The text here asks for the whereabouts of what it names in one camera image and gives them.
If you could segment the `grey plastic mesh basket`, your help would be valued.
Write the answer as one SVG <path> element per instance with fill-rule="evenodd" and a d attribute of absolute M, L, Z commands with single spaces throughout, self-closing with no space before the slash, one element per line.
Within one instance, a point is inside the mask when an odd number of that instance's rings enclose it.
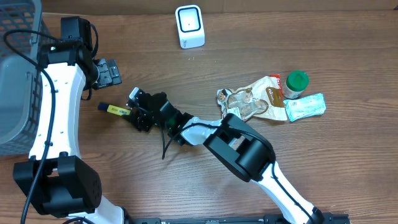
<path fill-rule="evenodd" d="M 13 52 L 4 34 L 16 29 L 50 35 L 40 0 L 1 0 L 1 155 L 27 154 L 37 132 L 42 80 L 35 67 Z"/>

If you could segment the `yellow glue stick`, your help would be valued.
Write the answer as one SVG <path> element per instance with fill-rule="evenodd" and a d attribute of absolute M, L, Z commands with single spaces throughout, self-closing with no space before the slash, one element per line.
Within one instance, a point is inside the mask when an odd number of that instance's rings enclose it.
<path fill-rule="evenodd" d="M 100 102 L 98 105 L 98 110 L 101 111 L 105 111 L 107 113 L 112 113 L 118 116 L 124 116 L 124 115 L 130 115 L 130 110 L 118 107 L 118 106 L 114 106 L 114 105 L 110 105 L 107 103 L 103 103 Z"/>

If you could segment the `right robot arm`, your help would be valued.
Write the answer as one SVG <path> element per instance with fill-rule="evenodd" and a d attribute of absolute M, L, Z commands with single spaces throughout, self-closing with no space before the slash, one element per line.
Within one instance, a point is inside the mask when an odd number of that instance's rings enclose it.
<path fill-rule="evenodd" d="M 235 114 L 207 121 L 181 113 L 164 92 L 151 95 L 135 87 L 128 95 L 129 115 L 124 119 L 137 130 L 160 129 L 168 141 L 179 145 L 205 146 L 229 171 L 245 182 L 255 182 L 271 198 L 289 223 L 323 223 L 325 217 L 305 200 L 287 180 L 276 161 L 272 144 Z"/>

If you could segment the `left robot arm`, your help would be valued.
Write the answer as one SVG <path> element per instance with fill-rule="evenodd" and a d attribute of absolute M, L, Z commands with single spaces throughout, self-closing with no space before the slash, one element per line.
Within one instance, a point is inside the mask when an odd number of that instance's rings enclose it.
<path fill-rule="evenodd" d="M 96 58 L 98 33 L 86 19 L 62 18 L 61 35 L 41 46 L 34 62 L 43 87 L 39 125 L 28 161 L 14 165 L 14 181 L 25 206 L 41 215 L 66 223 L 129 223 L 125 209 L 103 195 L 78 146 L 82 93 L 120 84 L 116 62 Z"/>

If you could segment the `red white snack bar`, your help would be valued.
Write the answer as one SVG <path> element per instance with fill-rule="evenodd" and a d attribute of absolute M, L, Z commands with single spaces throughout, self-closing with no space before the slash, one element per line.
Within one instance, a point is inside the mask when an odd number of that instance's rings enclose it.
<path fill-rule="evenodd" d="M 281 85 L 281 82 L 280 82 L 280 74 L 278 74 L 278 73 L 271 74 L 271 77 L 274 77 L 274 78 L 277 79 L 277 84 L 279 86 L 279 91 L 280 91 L 280 94 L 282 95 L 282 85 Z"/>

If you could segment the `brown white snack pouch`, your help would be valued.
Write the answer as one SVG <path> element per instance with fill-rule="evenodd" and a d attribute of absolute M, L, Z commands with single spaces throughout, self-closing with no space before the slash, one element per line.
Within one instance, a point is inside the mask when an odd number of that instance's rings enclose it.
<path fill-rule="evenodd" d="M 216 99 L 221 106 L 222 117 L 231 113 L 243 121 L 252 117 L 275 121 L 287 120 L 277 79 L 270 75 L 237 90 L 219 89 Z"/>

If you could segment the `teal white tissue pack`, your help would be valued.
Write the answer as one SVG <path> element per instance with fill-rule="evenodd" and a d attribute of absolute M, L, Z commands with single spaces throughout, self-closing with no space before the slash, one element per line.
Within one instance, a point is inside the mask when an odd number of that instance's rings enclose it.
<path fill-rule="evenodd" d="M 284 100 L 290 122 L 311 116 L 322 115 L 326 104 L 322 93 L 306 96 L 296 100 Z"/>

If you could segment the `grey tape roll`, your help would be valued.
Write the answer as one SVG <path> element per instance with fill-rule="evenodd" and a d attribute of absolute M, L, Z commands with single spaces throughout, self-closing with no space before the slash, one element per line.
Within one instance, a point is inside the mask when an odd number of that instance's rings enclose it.
<path fill-rule="evenodd" d="M 309 84 L 308 75 L 301 70 L 291 72 L 282 85 L 282 94 L 288 99 L 296 99 Z"/>

